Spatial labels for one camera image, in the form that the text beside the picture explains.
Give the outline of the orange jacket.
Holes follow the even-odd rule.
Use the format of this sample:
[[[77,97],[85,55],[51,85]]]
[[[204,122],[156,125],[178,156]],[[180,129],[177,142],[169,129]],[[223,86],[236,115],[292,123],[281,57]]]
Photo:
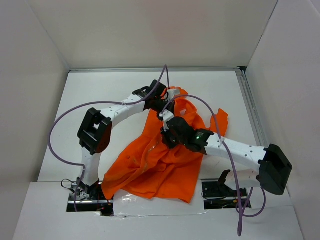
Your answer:
[[[146,199],[178,199],[190,203],[196,189],[204,155],[183,145],[169,149],[162,142],[157,112],[150,110],[140,137],[118,156],[101,184],[110,200],[122,189]]]

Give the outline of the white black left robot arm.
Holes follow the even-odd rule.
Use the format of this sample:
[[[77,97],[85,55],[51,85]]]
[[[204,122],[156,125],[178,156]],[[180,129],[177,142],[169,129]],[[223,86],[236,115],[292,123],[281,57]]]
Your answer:
[[[145,110],[160,114],[167,108],[170,117],[174,116],[174,102],[180,94],[177,88],[167,88],[154,80],[150,86],[137,89],[126,99],[102,110],[90,108],[82,121],[77,136],[82,147],[84,173],[77,178],[81,194],[92,200],[99,194],[99,165],[101,154],[111,141],[112,129],[127,118]]]

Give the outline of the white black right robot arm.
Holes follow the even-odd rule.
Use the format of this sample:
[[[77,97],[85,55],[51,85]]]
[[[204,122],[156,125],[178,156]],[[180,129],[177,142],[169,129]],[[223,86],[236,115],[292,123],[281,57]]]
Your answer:
[[[240,143],[219,137],[206,129],[194,129],[182,117],[171,117],[161,128],[163,143],[173,149],[178,145],[207,156],[233,159],[246,170],[225,170],[218,179],[218,190],[230,196],[237,188],[259,188],[276,196],[284,194],[292,164],[277,145],[269,147]]]

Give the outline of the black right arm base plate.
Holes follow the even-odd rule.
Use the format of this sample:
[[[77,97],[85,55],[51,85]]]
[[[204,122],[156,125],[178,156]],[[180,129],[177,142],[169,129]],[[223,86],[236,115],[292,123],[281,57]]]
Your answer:
[[[217,179],[205,179],[201,181],[204,209],[235,209],[238,204],[236,190],[218,183]]]

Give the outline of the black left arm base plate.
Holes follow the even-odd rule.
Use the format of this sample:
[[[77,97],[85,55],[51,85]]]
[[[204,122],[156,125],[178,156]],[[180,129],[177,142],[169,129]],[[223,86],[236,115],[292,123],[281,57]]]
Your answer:
[[[76,189],[75,182],[68,186],[67,212],[98,212],[102,216],[110,217],[114,214],[114,197],[106,199],[101,188],[101,182],[90,193],[85,193],[80,187]]]

